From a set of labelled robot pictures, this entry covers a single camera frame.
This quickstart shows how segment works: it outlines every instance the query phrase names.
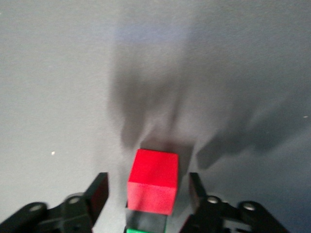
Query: screw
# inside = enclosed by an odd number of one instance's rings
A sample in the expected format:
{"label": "screw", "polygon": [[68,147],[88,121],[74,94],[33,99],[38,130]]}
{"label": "screw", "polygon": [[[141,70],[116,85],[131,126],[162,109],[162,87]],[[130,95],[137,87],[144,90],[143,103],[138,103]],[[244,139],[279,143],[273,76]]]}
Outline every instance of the screw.
{"label": "screw", "polygon": [[254,211],[255,210],[255,207],[251,203],[244,203],[243,207],[246,210],[250,210],[250,211]]}
{"label": "screw", "polygon": [[218,202],[217,198],[215,198],[215,197],[209,197],[207,199],[207,201],[210,202],[210,203],[213,203],[213,204],[216,204]]}
{"label": "screw", "polygon": [[80,198],[72,198],[69,200],[69,204],[77,203],[80,200]]}
{"label": "screw", "polygon": [[37,211],[37,210],[39,210],[39,209],[41,209],[41,205],[35,205],[35,206],[33,206],[33,207],[31,207],[30,209],[29,209],[29,211],[30,212],[32,212],[32,211]]}

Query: gray tabletop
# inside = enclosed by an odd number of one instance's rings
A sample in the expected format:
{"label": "gray tabletop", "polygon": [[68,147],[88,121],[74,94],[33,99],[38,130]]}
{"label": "gray tabletop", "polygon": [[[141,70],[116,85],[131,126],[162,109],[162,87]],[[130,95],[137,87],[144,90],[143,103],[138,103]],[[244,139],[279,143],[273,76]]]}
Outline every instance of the gray tabletop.
{"label": "gray tabletop", "polygon": [[167,233],[191,212],[189,171],[309,232],[310,25],[308,0],[1,1],[0,221],[107,171],[94,232],[122,232],[144,147],[179,154]]}

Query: red cube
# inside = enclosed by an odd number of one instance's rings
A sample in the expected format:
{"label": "red cube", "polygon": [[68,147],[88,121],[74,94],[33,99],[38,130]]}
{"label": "red cube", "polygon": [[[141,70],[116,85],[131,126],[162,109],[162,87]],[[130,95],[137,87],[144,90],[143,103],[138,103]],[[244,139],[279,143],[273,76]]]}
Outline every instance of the red cube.
{"label": "red cube", "polygon": [[156,214],[173,212],[177,193],[178,155],[137,150],[127,182],[128,208]]}

